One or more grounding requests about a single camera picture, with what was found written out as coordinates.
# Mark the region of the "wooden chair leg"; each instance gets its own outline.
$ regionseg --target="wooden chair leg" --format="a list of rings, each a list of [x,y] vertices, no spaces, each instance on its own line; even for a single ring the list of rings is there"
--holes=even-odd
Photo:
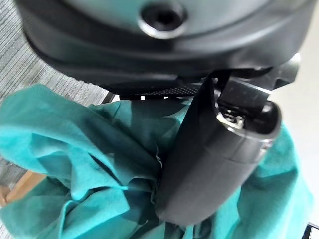
[[[22,199],[44,178],[45,176],[42,174],[27,171],[12,190],[0,185],[0,206],[4,207],[9,203]]]
[[[10,193],[10,188],[0,185],[0,206],[5,207],[7,205],[6,197]]]
[[[7,204],[22,199],[29,191],[38,185],[45,175],[27,171],[23,177],[18,181],[15,187],[9,192],[6,197]]]

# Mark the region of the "white wall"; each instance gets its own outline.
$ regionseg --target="white wall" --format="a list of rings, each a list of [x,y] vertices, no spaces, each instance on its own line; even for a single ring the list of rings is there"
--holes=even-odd
[[[310,222],[319,225],[319,4],[300,50],[301,67],[293,84],[277,89],[277,102],[299,152],[306,182],[315,197]]]

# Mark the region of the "teal cloth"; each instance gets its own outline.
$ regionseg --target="teal cloth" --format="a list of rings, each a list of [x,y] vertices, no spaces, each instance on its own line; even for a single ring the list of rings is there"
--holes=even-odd
[[[165,99],[86,108],[43,85],[9,96],[0,108],[0,153],[48,177],[2,208],[0,218],[23,239],[300,239],[313,199],[285,127],[210,218],[189,227],[158,220],[161,164],[188,104]]]

